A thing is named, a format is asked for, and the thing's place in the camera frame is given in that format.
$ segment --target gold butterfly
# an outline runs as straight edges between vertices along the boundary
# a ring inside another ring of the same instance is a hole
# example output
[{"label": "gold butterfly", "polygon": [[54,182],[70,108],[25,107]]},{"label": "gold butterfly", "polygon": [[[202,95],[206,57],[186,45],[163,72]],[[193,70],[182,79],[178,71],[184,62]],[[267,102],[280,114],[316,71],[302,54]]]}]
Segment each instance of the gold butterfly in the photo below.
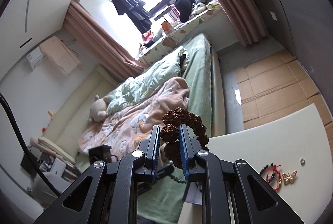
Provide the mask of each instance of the gold butterfly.
[{"label": "gold butterfly", "polygon": [[283,173],[282,177],[283,177],[284,185],[293,184],[294,181],[295,181],[295,178],[296,178],[296,173],[297,173],[297,170],[295,170],[292,174],[290,174],[290,173],[287,173],[287,174]]}]

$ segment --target electrical outlet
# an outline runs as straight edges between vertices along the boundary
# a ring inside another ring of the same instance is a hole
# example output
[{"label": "electrical outlet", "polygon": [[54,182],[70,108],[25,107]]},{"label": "electrical outlet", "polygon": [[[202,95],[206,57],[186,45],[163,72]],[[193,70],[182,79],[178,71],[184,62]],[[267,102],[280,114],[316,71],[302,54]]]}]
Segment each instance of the electrical outlet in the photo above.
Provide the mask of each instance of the electrical outlet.
[{"label": "electrical outlet", "polygon": [[274,13],[274,12],[272,12],[272,11],[270,11],[270,13],[271,13],[271,15],[272,15],[272,18],[273,18],[273,20],[277,21],[277,18],[276,18],[276,15],[275,15],[275,13]]}]

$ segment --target cardboard box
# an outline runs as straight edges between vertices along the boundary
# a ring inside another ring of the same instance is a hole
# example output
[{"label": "cardboard box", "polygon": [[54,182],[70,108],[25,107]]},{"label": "cardboard box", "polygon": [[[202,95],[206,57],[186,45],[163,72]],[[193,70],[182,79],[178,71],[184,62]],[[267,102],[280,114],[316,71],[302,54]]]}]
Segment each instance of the cardboard box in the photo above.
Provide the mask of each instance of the cardboard box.
[{"label": "cardboard box", "polygon": [[[287,50],[239,68],[235,75],[244,129],[277,120],[311,103],[316,105],[323,124],[332,124],[318,88]],[[333,124],[328,131],[333,146]]]}]

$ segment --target metal screw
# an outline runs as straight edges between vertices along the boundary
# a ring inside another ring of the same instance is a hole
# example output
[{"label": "metal screw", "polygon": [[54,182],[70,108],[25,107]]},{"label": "metal screw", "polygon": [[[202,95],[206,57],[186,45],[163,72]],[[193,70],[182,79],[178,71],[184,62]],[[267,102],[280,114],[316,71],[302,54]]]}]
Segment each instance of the metal screw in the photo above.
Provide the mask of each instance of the metal screw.
[{"label": "metal screw", "polygon": [[246,167],[246,162],[244,160],[238,160],[236,164],[241,168]]},{"label": "metal screw", "polygon": [[136,150],[134,152],[132,152],[132,155],[134,157],[141,157],[144,153],[142,151]]},{"label": "metal screw", "polygon": [[205,151],[205,150],[200,150],[200,151],[198,151],[198,155],[199,155],[199,156],[203,156],[203,157],[205,157],[205,156],[208,155],[208,152]]},{"label": "metal screw", "polygon": [[94,167],[101,168],[102,166],[104,166],[104,162],[102,160],[97,160],[94,162]]}]

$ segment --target orange object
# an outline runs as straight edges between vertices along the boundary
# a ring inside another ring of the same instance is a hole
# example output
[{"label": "orange object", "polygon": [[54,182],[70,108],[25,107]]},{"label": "orange object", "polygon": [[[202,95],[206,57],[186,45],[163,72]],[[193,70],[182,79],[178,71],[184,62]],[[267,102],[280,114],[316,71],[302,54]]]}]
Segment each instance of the orange object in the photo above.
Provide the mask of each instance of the orange object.
[{"label": "orange object", "polygon": [[174,31],[174,28],[171,26],[169,22],[164,21],[162,23],[162,29],[164,30],[165,34],[169,35],[172,31]]}]

